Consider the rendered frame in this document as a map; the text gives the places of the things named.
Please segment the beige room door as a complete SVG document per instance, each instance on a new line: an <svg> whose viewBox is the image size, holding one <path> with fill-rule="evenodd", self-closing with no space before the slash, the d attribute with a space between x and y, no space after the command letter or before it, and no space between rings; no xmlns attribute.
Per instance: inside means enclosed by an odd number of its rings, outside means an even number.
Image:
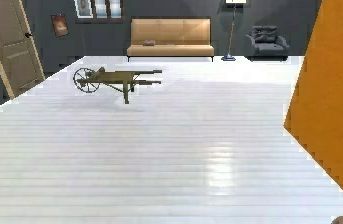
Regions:
<svg viewBox="0 0 343 224"><path fill-rule="evenodd" d="M10 99L45 80L22 0L0 0L0 77Z"/></svg>

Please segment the olive wooden wheelbarrow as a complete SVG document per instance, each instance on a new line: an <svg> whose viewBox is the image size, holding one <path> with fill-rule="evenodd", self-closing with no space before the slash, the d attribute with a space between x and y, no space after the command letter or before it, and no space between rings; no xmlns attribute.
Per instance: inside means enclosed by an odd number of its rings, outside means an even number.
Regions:
<svg viewBox="0 0 343 224"><path fill-rule="evenodd" d="M129 103L128 93L135 90L136 85L161 84L161 81L138 80L140 75L153 75L161 73L161 70L150 71L112 71L107 72L104 67L97 71L90 68L80 68L73 75L75 86L84 93L96 92L101 84L104 84L124 95L124 101Z"/></svg>

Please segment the brown framed wall picture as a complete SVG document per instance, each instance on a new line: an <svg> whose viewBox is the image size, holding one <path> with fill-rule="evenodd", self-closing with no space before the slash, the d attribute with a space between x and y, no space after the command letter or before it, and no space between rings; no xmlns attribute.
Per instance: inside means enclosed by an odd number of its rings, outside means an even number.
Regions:
<svg viewBox="0 0 343 224"><path fill-rule="evenodd" d="M68 34L67 22L64 15L52 15L51 21L56 37L61 37Z"/></svg>

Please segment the white framed portrait picture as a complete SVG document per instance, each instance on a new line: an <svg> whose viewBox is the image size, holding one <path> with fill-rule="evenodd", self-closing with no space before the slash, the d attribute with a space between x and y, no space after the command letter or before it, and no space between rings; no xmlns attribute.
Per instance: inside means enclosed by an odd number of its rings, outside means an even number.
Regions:
<svg viewBox="0 0 343 224"><path fill-rule="evenodd" d="M92 18L92 8L90 0L74 0L78 18Z"/></svg>

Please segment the tan sofa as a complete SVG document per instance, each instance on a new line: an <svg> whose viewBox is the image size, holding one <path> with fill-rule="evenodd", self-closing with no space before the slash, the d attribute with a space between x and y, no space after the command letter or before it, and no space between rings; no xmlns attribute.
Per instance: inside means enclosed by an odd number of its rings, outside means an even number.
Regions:
<svg viewBox="0 0 343 224"><path fill-rule="evenodd" d="M154 46L143 46L155 40ZM131 45L127 57L210 57L211 21L199 19L132 19Z"/></svg>

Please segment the floor lamp with blue base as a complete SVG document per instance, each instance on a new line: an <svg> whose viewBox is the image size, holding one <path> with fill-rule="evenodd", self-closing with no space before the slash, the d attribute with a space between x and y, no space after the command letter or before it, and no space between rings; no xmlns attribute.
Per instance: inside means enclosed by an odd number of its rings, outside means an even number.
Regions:
<svg viewBox="0 0 343 224"><path fill-rule="evenodd" d="M227 7L232 8L232 20L231 20L231 28L230 28L230 33L229 33L229 43L228 43L228 48L227 48L227 54L221 58L222 61L235 61L235 57L231 54L231 47L232 47L232 40L233 40L233 34L234 34L236 9L238 6L244 5L246 3L247 3L247 0L225 0L225 5Z"/></svg>

